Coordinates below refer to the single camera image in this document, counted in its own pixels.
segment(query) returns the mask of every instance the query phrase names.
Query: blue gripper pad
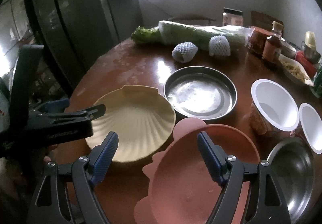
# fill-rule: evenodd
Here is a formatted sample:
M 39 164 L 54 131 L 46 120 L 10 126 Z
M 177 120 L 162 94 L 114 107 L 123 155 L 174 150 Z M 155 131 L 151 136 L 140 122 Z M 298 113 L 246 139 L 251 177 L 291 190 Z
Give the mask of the blue gripper pad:
M 229 173 L 227 172 L 227 164 L 225 161 L 227 155 L 223 148 L 215 145 L 206 132 L 200 132 L 197 135 L 197 145 L 211 178 L 220 187 L 224 187 Z
M 89 182 L 95 187 L 102 182 L 119 145 L 119 137 L 109 132 L 101 145 L 95 146 L 89 154 Z

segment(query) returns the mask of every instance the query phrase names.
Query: black clamp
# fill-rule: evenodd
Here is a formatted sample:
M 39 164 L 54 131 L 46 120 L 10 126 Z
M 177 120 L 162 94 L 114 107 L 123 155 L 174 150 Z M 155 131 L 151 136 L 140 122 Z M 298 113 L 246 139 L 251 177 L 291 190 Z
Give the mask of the black clamp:
M 206 224 L 231 223 L 244 181 L 251 184 L 242 224 L 291 224 L 283 192 L 267 161 L 241 162 L 215 145 L 206 132 L 198 134 L 197 144 L 211 178 L 223 188 Z
M 84 222 L 109 224 L 93 189 L 103 181 L 118 143 L 117 134 L 110 132 L 101 145 L 74 163 L 57 165 L 54 161 L 49 162 L 33 194 L 26 223 L 75 223 L 66 186 L 67 182 L 73 182 Z
M 38 68 L 43 45 L 24 45 L 17 59 L 10 93 L 10 126 L 0 133 L 0 158 L 20 161 L 30 171 L 29 151 L 93 135 L 91 121 L 105 113 L 103 104 L 73 113 L 63 113 L 69 99 L 41 104 L 29 110 L 28 90 Z

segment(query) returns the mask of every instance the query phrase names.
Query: pink bowl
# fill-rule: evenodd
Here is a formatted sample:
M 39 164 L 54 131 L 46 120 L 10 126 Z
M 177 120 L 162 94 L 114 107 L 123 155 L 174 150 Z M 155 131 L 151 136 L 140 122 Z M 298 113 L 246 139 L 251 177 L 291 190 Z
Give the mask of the pink bowl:
M 175 141 L 143 168 L 150 178 L 149 194 L 135 207 L 137 224 L 206 223 L 221 188 L 212 181 L 198 151 L 197 134 L 201 131 L 206 131 L 227 154 L 244 162 L 259 162 L 255 145 L 241 131 L 227 125 L 206 125 L 196 118 L 180 121 L 173 130 Z M 240 223 L 248 189 L 245 182 L 232 223 Z

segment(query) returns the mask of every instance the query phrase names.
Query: wooden table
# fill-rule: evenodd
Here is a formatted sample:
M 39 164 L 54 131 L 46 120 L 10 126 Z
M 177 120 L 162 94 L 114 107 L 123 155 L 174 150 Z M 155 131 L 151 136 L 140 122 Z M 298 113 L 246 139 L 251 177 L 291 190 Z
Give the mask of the wooden table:
M 247 134 L 262 159 L 267 158 L 279 140 L 256 137 L 249 126 L 248 112 L 254 81 L 266 78 L 281 84 L 293 96 L 298 107 L 307 102 L 322 116 L 321 101 L 313 96 L 308 87 L 294 85 L 282 72 L 271 72 L 246 48 L 235 50 L 230 57 L 221 59 L 210 58 L 208 52 L 199 50 L 188 64 L 174 62 L 172 49 L 173 47 L 162 45 L 137 46 L 131 39 L 125 40 L 97 59 L 75 89 L 67 111 L 90 107 L 101 96 L 126 84 L 156 87 L 163 94 L 164 82 L 171 73 L 182 67 L 198 65 L 217 69 L 233 81 L 238 92 L 236 107 L 216 123 L 233 126 Z M 169 138 L 158 151 L 165 150 L 171 142 L 172 138 Z M 68 142 L 59 145 L 55 159 L 59 164 L 70 163 L 89 152 L 84 139 Z M 309 208 L 313 207 L 322 192 L 322 155 L 314 154 L 314 161 L 316 179 Z M 112 224 L 135 224 L 134 206 L 148 194 L 149 180 L 142 173 L 142 167 L 150 162 L 151 156 L 132 163 L 112 163 L 104 181 L 95 188 L 102 208 Z M 69 191 L 71 201 L 75 202 L 72 187 L 69 187 Z

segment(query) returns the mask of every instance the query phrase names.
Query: bottle cap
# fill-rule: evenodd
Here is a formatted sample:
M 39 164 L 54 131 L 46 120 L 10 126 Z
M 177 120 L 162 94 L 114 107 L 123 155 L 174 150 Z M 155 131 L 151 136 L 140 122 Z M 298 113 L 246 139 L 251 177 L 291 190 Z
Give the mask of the bottle cap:
M 282 31 L 283 30 L 283 24 L 280 24 L 276 21 L 273 21 L 273 28 L 276 29 L 276 30 L 279 30 L 279 31 Z
M 309 46 L 312 50 L 316 50 L 317 46 L 315 43 L 315 34 L 314 32 L 306 32 L 305 34 L 305 44 Z

